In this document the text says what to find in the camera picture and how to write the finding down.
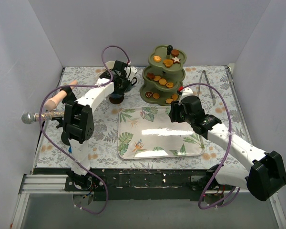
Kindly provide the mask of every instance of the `floral tablecloth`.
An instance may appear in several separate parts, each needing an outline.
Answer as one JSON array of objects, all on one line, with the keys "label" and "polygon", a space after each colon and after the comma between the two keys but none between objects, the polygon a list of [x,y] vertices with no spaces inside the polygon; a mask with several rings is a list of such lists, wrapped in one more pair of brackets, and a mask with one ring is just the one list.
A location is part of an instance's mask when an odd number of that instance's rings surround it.
[{"label": "floral tablecloth", "polygon": [[[214,86],[223,95],[233,122],[233,132],[246,139],[244,122],[241,118],[237,103],[234,99],[228,76],[223,66],[197,66],[184,67],[186,78],[184,85],[199,82],[201,72],[206,71],[210,85]],[[225,153],[221,147],[205,140],[205,151],[200,156],[193,157],[172,157],[172,158],[154,158],[140,160],[123,160],[118,154],[118,113],[123,108],[150,107],[154,104],[147,104],[140,98],[139,90],[143,85],[142,79],[143,67],[138,67],[138,83],[125,95],[124,101],[119,105],[114,105],[107,98],[95,110],[94,133],[89,139],[89,160],[92,168],[156,168],[156,169],[206,169],[218,164]],[[104,71],[102,67],[68,67],[65,68],[61,79],[61,84],[70,83],[78,80],[79,84],[95,84],[97,73]],[[196,87],[192,87],[194,94],[197,95]],[[75,88],[73,92],[77,98],[83,96],[89,88]],[[216,95],[216,104],[212,104],[212,98],[208,88],[201,86],[199,97],[202,101],[206,113],[214,114],[228,126],[225,108],[219,96]],[[49,137],[63,149],[68,151],[68,146],[61,141],[62,129],[56,128],[57,122],[48,122],[46,133]],[[70,159],[53,147],[44,137],[39,144],[36,167],[38,168],[66,168],[70,167]],[[229,167],[244,168],[232,156],[228,156],[225,165]]]}]

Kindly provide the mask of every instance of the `metal tongs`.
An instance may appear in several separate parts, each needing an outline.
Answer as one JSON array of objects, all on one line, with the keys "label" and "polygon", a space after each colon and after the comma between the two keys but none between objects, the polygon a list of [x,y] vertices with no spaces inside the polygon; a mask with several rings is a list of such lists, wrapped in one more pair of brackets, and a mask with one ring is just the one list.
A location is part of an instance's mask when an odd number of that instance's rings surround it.
[{"label": "metal tongs", "polygon": [[[203,75],[203,74],[204,74],[206,83],[207,83],[208,85],[210,85],[210,82],[209,82],[208,77],[206,76],[205,70],[202,71],[201,76],[200,76],[200,79],[199,79],[199,82],[201,83],[201,79],[202,79],[202,75]],[[214,93],[213,93],[213,91],[212,91],[211,88],[209,88],[209,90],[210,90],[210,93],[211,93],[211,97],[212,97],[212,100],[213,100],[213,106],[214,106],[214,105],[216,104],[215,95],[214,95]],[[199,97],[199,92],[200,92],[200,85],[198,85],[198,93],[197,93],[197,96],[198,96],[198,97]]]}]

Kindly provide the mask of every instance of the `tropical leaf pattern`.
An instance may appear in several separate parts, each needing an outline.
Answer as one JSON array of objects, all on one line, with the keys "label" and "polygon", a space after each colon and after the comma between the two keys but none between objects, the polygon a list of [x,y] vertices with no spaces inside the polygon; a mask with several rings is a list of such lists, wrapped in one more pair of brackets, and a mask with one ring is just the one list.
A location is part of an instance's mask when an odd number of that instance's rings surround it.
[{"label": "tropical leaf pattern", "polygon": [[190,137],[184,137],[183,138],[184,142],[192,143],[192,144],[199,144],[202,149],[204,149],[204,143],[201,140],[201,136],[198,134],[194,133],[190,135]]},{"label": "tropical leaf pattern", "polygon": [[119,136],[119,146],[118,151],[121,155],[124,155],[124,153],[127,151],[130,141],[133,138],[132,133],[121,133]]},{"label": "tropical leaf pattern", "polygon": [[170,152],[172,152],[173,155],[175,156],[179,156],[179,155],[185,155],[186,154],[186,150],[185,150],[185,146],[184,144],[181,146],[180,150],[170,150]]},{"label": "tropical leaf pattern", "polygon": [[164,150],[164,149],[162,147],[160,147],[160,146],[155,146],[153,148],[153,151],[159,151],[159,150]]},{"label": "tropical leaf pattern", "polygon": [[167,107],[167,108],[165,109],[165,113],[166,113],[167,115],[170,113],[170,111],[171,111],[171,108],[170,108],[170,107]]},{"label": "tropical leaf pattern", "polygon": [[154,116],[158,113],[158,108],[155,106],[152,107],[142,107],[142,111],[140,113],[142,119],[146,119],[147,121],[154,122]]},{"label": "tropical leaf pattern", "polygon": [[[231,112],[231,119],[233,120],[232,128],[234,132],[239,135],[244,140],[248,141],[247,132],[244,128],[244,122],[239,113],[237,102],[234,100],[234,92],[232,91],[231,86],[228,87],[230,81],[225,72],[225,68],[222,66],[195,66],[195,67],[186,67],[186,77],[183,81],[184,85],[190,83],[195,83],[199,81],[200,74],[202,70],[206,70],[210,84],[214,86],[219,92],[223,95],[228,109]],[[99,72],[103,71],[103,67],[66,67],[61,78],[61,85],[68,84],[73,80],[78,80],[79,84],[92,85],[96,83],[95,76]],[[98,132],[94,131],[92,137],[88,140],[89,144],[89,155],[91,160],[91,165],[94,168],[155,168],[155,169],[206,169],[210,168],[215,164],[220,163],[222,160],[225,150],[221,147],[209,142],[204,141],[204,150],[210,155],[209,160],[203,160],[203,156],[196,157],[171,157],[171,158],[155,158],[152,160],[137,160],[137,161],[126,161],[122,160],[118,155],[118,125],[127,124],[129,126],[129,131],[131,132],[131,123],[128,122],[133,117],[118,116],[120,110],[124,114],[133,115],[133,109],[136,107],[155,107],[154,104],[145,103],[140,97],[140,88],[143,86],[142,79],[143,67],[138,67],[138,83],[134,88],[125,94],[125,100],[119,105],[113,105],[109,102],[108,99],[101,102],[101,104],[96,108],[93,113],[94,124],[98,125]],[[206,83],[205,78],[202,78],[202,83]],[[89,91],[89,88],[75,87],[73,92],[77,95],[78,98],[83,96]],[[213,106],[212,98],[207,87],[202,86],[200,89],[202,93],[200,96],[201,102],[205,109],[205,112],[208,114],[213,114],[218,117],[222,122],[228,126],[228,119],[226,112],[223,110],[223,105],[220,104],[221,101],[218,95],[216,96],[216,105]],[[59,104],[57,109],[64,109],[64,104]],[[144,111],[146,114],[155,113],[155,109]],[[59,147],[68,151],[68,146],[64,145],[61,141],[61,132],[62,129],[56,129],[57,122],[51,121],[45,125],[45,131],[47,135],[58,144]],[[189,151],[189,147],[186,141],[183,141],[185,148]],[[216,158],[212,158],[211,155],[215,153]],[[58,149],[53,147],[50,142],[41,137],[40,146],[38,148],[37,163],[36,167],[39,168],[66,168],[70,167],[72,164],[71,160],[60,152]],[[228,156],[225,161],[225,166],[231,166],[234,168],[243,168],[243,166],[232,156]]]}]

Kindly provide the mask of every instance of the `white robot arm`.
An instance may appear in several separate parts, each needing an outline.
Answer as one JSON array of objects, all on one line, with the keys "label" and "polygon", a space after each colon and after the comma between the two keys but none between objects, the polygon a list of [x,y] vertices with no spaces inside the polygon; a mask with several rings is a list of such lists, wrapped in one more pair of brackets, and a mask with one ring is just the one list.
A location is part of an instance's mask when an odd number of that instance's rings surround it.
[{"label": "white robot arm", "polygon": [[[197,134],[223,149],[227,149],[231,133],[218,118],[205,114],[200,99],[193,95],[190,88],[184,89],[180,101],[171,103],[169,116],[172,122],[189,123]],[[275,151],[267,153],[237,135],[232,135],[229,153],[246,170],[223,166],[215,176],[214,185],[232,185],[245,188],[257,199],[266,201],[286,184],[284,163],[279,153]],[[207,174],[213,174],[217,167],[212,167]],[[203,187],[210,180],[211,176],[209,175],[202,179]]]},{"label": "white robot arm", "polygon": [[[120,61],[110,61],[106,65],[109,69],[112,69],[112,82],[105,86],[90,89],[84,96],[75,101],[65,101],[62,136],[68,139],[73,157],[87,170],[90,169],[87,140],[94,131],[93,113],[95,109],[109,95],[115,94],[115,96],[122,97],[124,92],[129,90],[131,85],[134,84],[133,80],[136,80],[134,76],[138,72],[136,68]],[[107,72],[98,74],[95,85],[109,82],[109,77],[110,75]],[[75,162],[72,162],[71,170],[76,176],[87,174]]]}]

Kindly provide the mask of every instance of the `purple cable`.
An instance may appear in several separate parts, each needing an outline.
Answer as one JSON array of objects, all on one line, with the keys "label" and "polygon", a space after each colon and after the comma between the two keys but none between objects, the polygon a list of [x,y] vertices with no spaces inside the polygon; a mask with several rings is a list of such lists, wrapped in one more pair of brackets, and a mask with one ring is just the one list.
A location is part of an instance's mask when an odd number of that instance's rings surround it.
[{"label": "purple cable", "polygon": [[[212,86],[210,86],[210,85],[208,85],[208,84],[205,84],[205,83],[191,83],[191,84],[189,84],[189,85],[187,85],[187,86],[184,86],[184,88],[187,88],[187,87],[190,87],[190,86],[194,86],[194,85],[208,86],[209,88],[211,88],[211,89],[213,89],[214,91],[216,91],[216,93],[219,95],[219,97],[221,98],[221,100],[223,101],[223,104],[224,104],[224,106],[225,106],[225,110],[226,110],[226,112],[227,112],[228,122],[229,122],[229,129],[228,129],[228,131],[229,131],[229,133],[231,133],[231,132],[232,132],[232,122],[231,122],[230,113],[229,113],[227,104],[225,103],[225,100],[224,100],[224,98],[222,97],[222,95],[220,94],[220,92],[219,92],[216,88],[214,88],[214,87],[212,87]],[[234,187],[226,196],[224,196],[224,197],[221,198],[219,201],[216,201],[215,203],[213,203],[213,204],[211,204],[211,205],[209,205],[209,206],[207,206],[207,207],[202,207],[202,206],[201,206],[202,200],[203,200],[203,198],[204,198],[204,195],[205,195],[207,189],[210,187],[212,181],[215,179],[215,176],[217,175],[218,171],[221,169],[221,167],[223,166],[225,160],[227,159],[227,157],[228,157],[228,155],[229,155],[229,151],[230,151],[230,147],[231,147],[231,142],[232,142],[232,135],[229,135],[228,146],[227,146],[227,150],[226,150],[226,152],[225,152],[224,158],[223,158],[223,160],[221,161],[221,163],[219,164],[218,168],[217,168],[217,169],[215,170],[215,172],[213,173],[212,177],[210,178],[209,182],[206,184],[206,186],[204,187],[204,190],[202,191],[202,193],[201,193],[201,195],[200,195],[200,198],[199,198],[199,201],[198,201],[198,207],[199,207],[200,209],[205,210],[205,209],[209,209],[209,208],[215,207],[217,204],[219,204],[220,202],[222,202],[223,200],[225,200],[226,198],[228,198],[228,197],[233,193],[233,191],[235,190],[235,187]],[[220,207],[224,207],[224,206],[227,206],[228,204],[230,204],[230,203],[236,198],[236,196],[237,196],[237,194],[239,193],[239,191],[240,191],[240,188],[237,190],[236,194],[232,197],[232,199],[231,199],[229,202],[227,202],[227,203],[225,203],[225,204],[223,204],[223,205],[221,205],[221,206],[217,206],[217,207],[220,208]]]},{"label": "purple cable", "polygon": [[[124,54],[126,55],[126,57],[127,57],[127,60],[128,60],[127,63],[130,62],[130,59],[129,59],[129,57],[128,57],[128,55],[127,55],[127,53],[125,52],[124,49],[122,49],[121,47],[116,46],[116,45],[109,45],[109,46],[107,46],[106,48],[104,48],[103,51],[102,51],[102,62],[103,62],[103,64],[104,64],[106,70],[109,72],[109,74],[110,74],[110,76],[111,76],[110,81],[108,81],[108,82],[106,82],[106,83],[103,83],[103,84],[100,84],[100,85],[76,85],[76,87],[91,87],[91,88],[96,88],[96,87],[106,86],[107,84],[109,84],[110,82],[112,82],[112,80],[113,80],[113,75],[112,75],[112,73],[109,71],[109,68],[107,67],[107,65],[106,65],[106,63],[105,63],[105,61],[104,61],[104,52],[105,52],[106,49],[108,49],[108,48],[110,48],[110,47],[115,47],[115,48],[118,48],[118,49],[122,50],[123,53],[124,53]],[[80,209],[83,209],[83,210],[85,210],[85,211],[88,211],[88,212],[90,212],[91,214],[98,215],[98,214],[102,213],[102,212],[105,210],[105,208],[106,208],[106,206],[107,206],[107,203],[108,203],[108,198],[109,198],[109,196],[108,196],[108,188],[107,188],[107,185],[105,184],[105,182],[104,182],[98,175],[96,175],[95,173],[93,173],[93,172],[87,170],[84,166],[82,166],[79,162],[77,162],[74,157],[72,157],[70,154],[68,154],[66,151],[64,151],[62,148],[60,148],[57,144],[55,144],[55,143],[49,138],[49,136],[47,136],[47,134],[45,133],[45,131],[44,131],[43,127],[42,127],[41,113],[42,113],[42,108],[43,108],[43,106],[44,106],[44,104],[45,104],[47,98],[48,98],[53,92],[55,92],[56,90],[61,89],[61,88],[64,88],[64,87],[69,87],[69,86],[74,86],[74,85],[59,86],[59,87],[57,87],[57,88],[51,90],[51,91],[46,95],[46,97],[43,99],[43,101],[42,101],[42,103],[41,103],[41,106],[40,106],[40,110],[39,110],[39,127],[40,127],[40,129],[41,129],[41,132],[42,132],[43,135],[45,136],[45,138],[46,138],[53,146],[55,146],[57,149],[59,149],[61,152],[63,152],[65,155],[67,155],[69,158],[71,158],[79,167],[81,167],[81,168],[82,168],[83,170],[85,170],[87,173],[89,173],[89,174],[91,174],[92,176],[96,177],[97,179],[99,179],[99,181],[101,181],[101,182],[104,184],[104,188],[105,188],[105,191],[106,191],[106,201],[105,201],[105,204],[104,204],[103,208],[102,208],[100,211],[94,212],[94,211],[91,211],[91,210],[89,210],[89,209],[87,209],[87,208],[83,208],[83,207],[80,206],[80,205],[76,205],[76,206],[79,207]]]}]

